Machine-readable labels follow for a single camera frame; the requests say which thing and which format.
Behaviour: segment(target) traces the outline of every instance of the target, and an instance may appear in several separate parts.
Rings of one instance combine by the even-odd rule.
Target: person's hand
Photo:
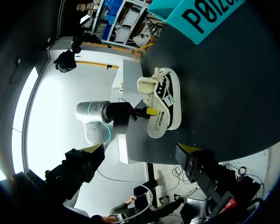
[[[125,201],[125,203],[127,204],[127,205],[130,205],[135,199],[134,199],[134,197],[136,197],[136,196],[130,196],[130,198],[129,199],[127,199],[126,201]]]

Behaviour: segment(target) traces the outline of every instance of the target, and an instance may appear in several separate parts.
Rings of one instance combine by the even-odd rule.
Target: dark gray table
[[[144,76],[151,76],[155,67],[176,71],[182,124],[152,139],[147,120],[130,122],[130,159],[175,164],[180,142],[213,150],[218,160],[227,161],[280,141],[280,49],[248,4],[199,45],[167,27],[141,65]]]

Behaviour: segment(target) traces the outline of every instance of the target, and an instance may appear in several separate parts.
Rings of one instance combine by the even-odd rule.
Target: white sneaker
[[[157,183],[159,186],[166,184],[163,174],[160,170],[157,171]]]
[[[159,78],[165,73],[160,73],[159,68],[154,69],[154,74],[151,77],[140,77],[137,80],[137,89],[140,94],[151,94],[154,92],[155,85],[158,84]]]
[[[143,102],[158,110],[158,115],[149,119],[147,133],[150,137],[160,138],[166,130],[179,127],[182,121],[180,84],[172,69],[155,68],[152,77],[138,79],[137,88],[140,94],[146,94]]]
[[[182,121],[180,84],[177,74],[170,68],[161,68],[165,75],[155,86],[154,95],[169,114],[167,130],[177,129]]]

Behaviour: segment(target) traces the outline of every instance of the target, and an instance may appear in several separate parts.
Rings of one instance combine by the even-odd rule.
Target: person
[[[143,185],[149,189],[153,189],[156,186],[161,186],[165,184],[164,177],[160,170],[157,171],[157,180],[152,179]],[[116,206],[110,211],[110,216],[102,217],[99,215],[93,216],[91,219],[97,221],[97,223],[115,223],[117,221],[122,221],[128,217],[136,215],[140,211],[144,210],[148,206],[147,198],[145,193],[148,190],[142,186],[134,188],[134,196],[131,196],[124,203]],[[166,217],[173,213],[182,203],[185,203],[187,196],[181,197],[178,200],[171,202],[158,210],[150,210],[148,208],[142,214],[128,220],[129,224],[146,224],[154,221],[158,221],[160,218]],[[135,201],[135,207],[128,208],[128,206]]]

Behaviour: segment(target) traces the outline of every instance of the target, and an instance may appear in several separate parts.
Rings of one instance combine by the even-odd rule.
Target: cyan sign
[[[199,44],[245,0],[183,0],[166,22]]]

